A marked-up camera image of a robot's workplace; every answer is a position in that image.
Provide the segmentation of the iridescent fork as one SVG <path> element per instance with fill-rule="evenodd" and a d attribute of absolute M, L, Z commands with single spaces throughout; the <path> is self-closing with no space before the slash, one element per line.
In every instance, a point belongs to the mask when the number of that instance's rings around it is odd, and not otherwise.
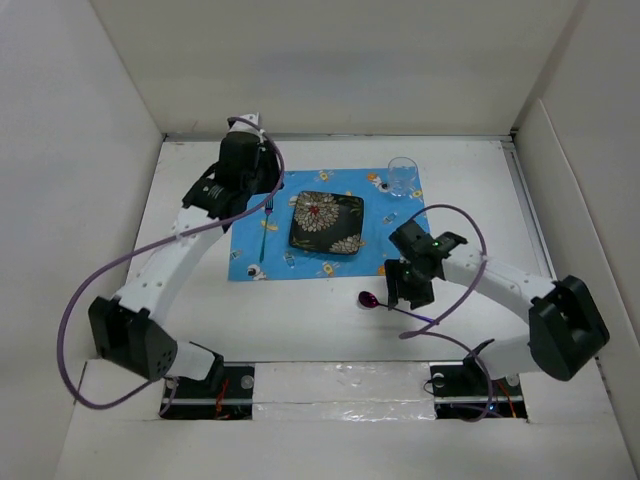
<path fill-rule="evenodd" d="M 259 254 L 259 263 L 262 263 L 265 258 L 266 236 L 268 232 L 268 224 L 269 224 L 270 216 L 273 213 L 273 210 L 274 210 L 274 198 L 270 198 L 264 206 L 265 218 L 264 218 L 263 234 L 262 234 L 261 248 L 260 248 L 260 254 Z"/>

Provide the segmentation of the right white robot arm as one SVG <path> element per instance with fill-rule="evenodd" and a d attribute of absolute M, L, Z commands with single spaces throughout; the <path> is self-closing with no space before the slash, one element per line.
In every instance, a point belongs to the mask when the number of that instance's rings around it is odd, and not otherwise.
<path fill-rule="evenodd" d="M 401 255 L 385 263 L 389 308 L 400 300 L 411 309 L 432 304 L 432 282 L 439 279 L 483 295 L 527 325 L 527 334 L 487 340 L 467 355 L 462 381 L 473 393 L 486 393 L 498 379 L 520 373 L 544 372 L 568 381 L 610 340 L 587 285 L 575 276 L 552 280 L 530 274 L 455 233 L 432 237 L 413 220 L 389 239 Z"/>

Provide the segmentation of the clear plastic cup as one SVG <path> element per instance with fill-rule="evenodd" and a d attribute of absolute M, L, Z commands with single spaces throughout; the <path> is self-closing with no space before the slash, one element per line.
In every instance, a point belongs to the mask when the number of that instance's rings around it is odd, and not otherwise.
<path fill-rule="evenodd" d="M 409 194 L 418 176 L 417 164 L 408 157 L 395 157 L 388 163 L 389 193 L 395 197 Z"/>

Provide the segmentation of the purple iridescent spoon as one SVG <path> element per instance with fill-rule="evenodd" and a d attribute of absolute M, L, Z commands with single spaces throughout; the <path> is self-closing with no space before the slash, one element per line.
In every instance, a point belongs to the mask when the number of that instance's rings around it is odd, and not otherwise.
<path fill-rule="evenodd" d="M 427 324 L 434 324 L 435 320 L 431 319 L 429 317 L 425 317 L 422 315 L 418 315 L 418 314 L 414 314 L 412 312 L 406 311 L 406 310 L 402 310 L 400 308 L 394 307 L 394 306 L 389 306 L 387 304 L 381 303 L 377 297 L 372 294 L 371 292 L 368 291 L 361 291 L 358 294 L 358 304 L 364 308 L 364 309 L 375 309 L 375 308 L 385 308 L 388 311 L 395 311 L 404 315 L 408 315 L 414 319 L 420 320 L 422 322 L 425 322 Z"/>

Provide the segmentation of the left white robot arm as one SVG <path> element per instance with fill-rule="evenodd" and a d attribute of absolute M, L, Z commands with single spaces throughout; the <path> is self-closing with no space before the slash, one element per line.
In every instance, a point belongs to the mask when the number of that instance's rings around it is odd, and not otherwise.
<path fill-rule="evenodd" d="M 282 184 L 277 150 L 256 114 L 232 117 L 215 164 L 192 185 L 166 244 L 153 248 L 136 276 L 112 297 L 96 298 L 89 319 L 99 356 L 148 381 L 188 379 L 201 396 L 222 387 L 221 355 L 178 342 L 163 328 L 171 305 L 203 255 L 232 222 L 252 213 L 255 194 Z"/>

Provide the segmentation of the blue space-print cloth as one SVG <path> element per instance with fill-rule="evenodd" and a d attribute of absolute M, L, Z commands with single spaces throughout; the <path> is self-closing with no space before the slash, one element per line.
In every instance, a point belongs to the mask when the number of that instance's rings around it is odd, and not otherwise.
<path fill-rule="evenodd" d="M 418 179 L 398 196 L 386 168 L 286 173 L 267 208 L 237 221 L 228 278 L 234 282 L 400 277 L 436 241 Z"/>

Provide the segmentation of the dark floral square plate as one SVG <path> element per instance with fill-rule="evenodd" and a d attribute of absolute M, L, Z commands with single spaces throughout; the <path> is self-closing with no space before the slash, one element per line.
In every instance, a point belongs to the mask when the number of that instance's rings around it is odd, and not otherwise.
<path fill-rule="evenodd" d="M 289 245 L 311 253 L 356 255 L 361 248 L 364 211 L 361 197 L 302 191 L 294 204 Z"/>

